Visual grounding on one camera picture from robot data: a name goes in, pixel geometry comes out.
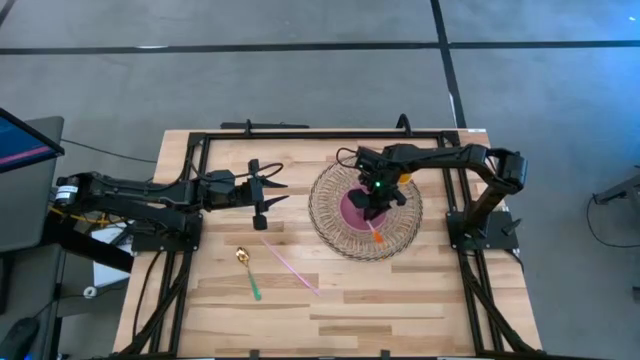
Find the pink stick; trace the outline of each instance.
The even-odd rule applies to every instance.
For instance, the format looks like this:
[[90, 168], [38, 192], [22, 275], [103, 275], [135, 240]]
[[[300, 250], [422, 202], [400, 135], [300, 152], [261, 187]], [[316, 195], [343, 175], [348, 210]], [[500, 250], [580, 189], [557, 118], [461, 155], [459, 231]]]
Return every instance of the pink stick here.
[[262, 236], [260, 237], [260, 240], [262, 240], [262, 243], [267, 247], [267, 249], [269, 249], [271, 253], [275, 255], [275, 257], [277, 257], [284, 264], [284, 266], [287, 267], [287, 269], [289, 269], [289, 271], [297, 276], [303, 284], [305, 284], [311, 291], [313, 291], [314, 294], [316, 294], [316, 296], [320, 296], [320, 292], [318, 291], [318, 289], [313, 287], [313, 285], [311, 285], [305, 278], [303, 278], [302, 276], [300, 276], [300, 274], [293, 270], [293, 267], [291, 267], [291, 265], [289, 265], [289, 263], [287, 263], [287, 261], [282, 258], [280, 253], [278, 253], [278, 251], [274, 249]]

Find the gray floor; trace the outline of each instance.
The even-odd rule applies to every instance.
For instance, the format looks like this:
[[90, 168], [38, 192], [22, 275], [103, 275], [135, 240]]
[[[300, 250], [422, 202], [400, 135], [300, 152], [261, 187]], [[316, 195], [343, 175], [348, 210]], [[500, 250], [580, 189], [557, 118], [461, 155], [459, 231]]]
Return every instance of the gray floor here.
[[[441, 1], [450, 41], [640, 37], [632, 1]], [[293, 41], [435, 41], [429, 1], [18, 0], [0, 47], [138, 46]], [[636, 359], [640, 250], [590, 236], [586, 201], [640, 164], [640, 49], [455, 50], [469, 127], [530, 161], [509, 199], [543, 345], [549, 352]], [[437, 50], [0, 57], [2, 106], [23, 118], [61, 115], [63, 136], [145, 158], [162, 133], [223, 121], [452, 127]], [[145, 179], [153, 166], [72, 145], [57, 173]], [[640, 242], [624, 202], [593, 209], [611, 242]], [[80, 287], [86, 280], [73, 280]], [[120, 298], [65, 321], [61, 350], [106, 355]]]

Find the wooden table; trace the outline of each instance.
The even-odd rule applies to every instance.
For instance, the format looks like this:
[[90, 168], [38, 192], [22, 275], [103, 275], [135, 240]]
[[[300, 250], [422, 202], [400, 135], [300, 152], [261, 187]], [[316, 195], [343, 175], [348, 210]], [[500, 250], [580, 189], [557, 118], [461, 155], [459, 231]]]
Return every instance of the wooden table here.
[[[156, 182], [168, 183], [179, 175], [188, 134], [183, 130], [165, 133]], [[489, 145], [484, 131], [460, 130], [460, 138], [462, 144]], [[336, 149], [362, 145], [380, 150], [397, 142], [437, 146], [434, 140], [397, 139], [213, 141], [208, 171], [246, 172], [252, 158], [262, 165], [282, 162], [284, 170], [272, 180], [289, 188], [267, 189], [265, 194], [291, 197], [266, 214], [266, 232], [253, 230], [252, 208], [205, 213], [201, 246], [191, 267], [179, 356], [248, 356], [251, 349], [259, 349], [264, 356], [376, 356], [380, 349], [395, 356], [473, 354], [457, 255], [449, 247], [446, 230], [448, 205], [441, 170], [414, 173], [423, 195], [420, 232], [408, 249], [386, 261], [360, 263], [342, 258], [322, 243], [309, 220], [309, 191], [320, 172], [335, 161]], [[460, 197], [457, 176], [452, 174]], [[474, 197], [485, 187], [472, 172], [469, 183]], [[461, 197], [458, 204], [464, 204]], [[274, 244], [322, 296], [315, 296], [290, 274], [261, 244], [260, 236]], [[238, 246], [251, 254], [251, 268], [263, 295], [260, 302], [253, 299], [246, 269], [234, 256]], [[522, 338], [539, 348], [520, 266], [504, 251], [485, 254], [496, 305]], [[135, 307], [153, 255], [136, 257], [114, 351], [131, 341]], [[180, 261], [178, 257], [174, 274]], [[151, 273], [139, 328], [155, 308], [163, 262], [164, 255]], [[485, 347], [490, 349], [482, 306], [478, 313]], [[170, 310], [160, 350], [168, 348], [172, 318]]]

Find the gold spoon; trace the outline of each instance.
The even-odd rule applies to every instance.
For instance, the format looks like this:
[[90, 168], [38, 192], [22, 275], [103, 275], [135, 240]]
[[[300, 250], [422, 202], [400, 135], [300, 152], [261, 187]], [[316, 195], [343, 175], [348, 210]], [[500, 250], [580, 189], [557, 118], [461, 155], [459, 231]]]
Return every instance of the gold spoon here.
[[253, 290], [253, 297], [260, 301], [262, 299], [262, 294], [260, 294], [260, 290], [258, 290], [258, 285], [256, 285], [256, 281], [253, 279], [253, 275], [251, 275], [251, 270], [249, 270], [249, 252], [247, 249], [243, 247], [239, 247], [236, 250], [236, 257], [238, 261], [244, 264], [247, 267], [247, 273], [249, 274], [249, 282], [251, 283], [251, 290]]

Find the monitor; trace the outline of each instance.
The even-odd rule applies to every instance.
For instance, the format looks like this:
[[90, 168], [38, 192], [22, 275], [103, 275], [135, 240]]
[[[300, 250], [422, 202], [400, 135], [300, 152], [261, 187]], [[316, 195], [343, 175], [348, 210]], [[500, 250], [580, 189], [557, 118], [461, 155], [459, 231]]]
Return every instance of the monitor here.
[[60, 145], [0, 108], [0, 174], [60, 155]]

